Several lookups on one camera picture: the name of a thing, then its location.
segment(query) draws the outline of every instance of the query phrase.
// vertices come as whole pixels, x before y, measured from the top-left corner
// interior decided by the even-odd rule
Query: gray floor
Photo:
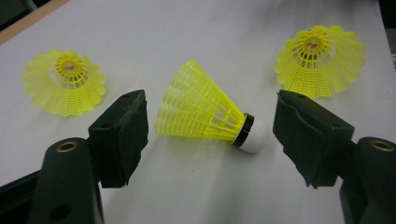
[[[386,29],[390,53],[392,54],[393,65],[396,70],[396,29]]]

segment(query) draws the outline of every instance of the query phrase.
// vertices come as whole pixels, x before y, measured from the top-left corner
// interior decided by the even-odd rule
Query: shuttlecock
[[[80,115],[99,104],[106,91],[99,67],[72,50],[37,54],[25,69],[26,94],[49,113]]]
[[[288,91],[311,98],[330,97],[359,77],[364,51],[353,32],[337,25],[317,25],[285,43],[277,55],[277,80]]]
[[[264,148],[268,135],[263,123],[242,113],[194,60],[181,66],[166,91],[155,132],[230,141],[250,153]]]

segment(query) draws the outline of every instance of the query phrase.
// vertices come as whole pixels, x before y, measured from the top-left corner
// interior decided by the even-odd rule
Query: white table
[[[70,1],[0,46],[0,186],[40,169],[46,149],[144,89],[149,143],[124,189],[101,189],[106,223],[343,223],[338,190],[307,188],[272,135],[260,154],[218,141],[158,136],[169,82],[193,58],[245,112],[272,128],[276,55],[295,33],[339,24],[366,45],[361,77],[316,101],[355,126],[353,141],[396,142],[396,75],[376,1]],[[23,93],[37,53],[72,49],[100,65],[107,93],[79,117],[47,114]]]

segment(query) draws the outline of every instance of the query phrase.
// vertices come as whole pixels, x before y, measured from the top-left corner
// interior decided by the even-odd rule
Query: yellow shuttlecock
[[[359,77],[364,51],[353,32],[337,25],[317,25],[285,43],[277,55],[277,80],[288,91],[311,98],[330,97]]]
[[[25,68],[26,94],[49,113],[80,115],[99,104],[106,91],[99,67],[72,50],[37,54]]]
[[[263,123],[242,113],[193,60],[181,66],[166,91],[155,132],[230,141],[251,153],[264,147],[268,135]]]

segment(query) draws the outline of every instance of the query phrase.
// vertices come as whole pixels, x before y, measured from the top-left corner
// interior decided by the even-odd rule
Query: black band
[[[241,132],[239,132],[238,136],[233,140],[233,145],[236,147],[241,147],[244,144],[245,140],[248,138],[248,134],[250,133],[251,126],[253,126],[254,117],[248,113],[245,114],[245,117],[245,122],[242,126]]]

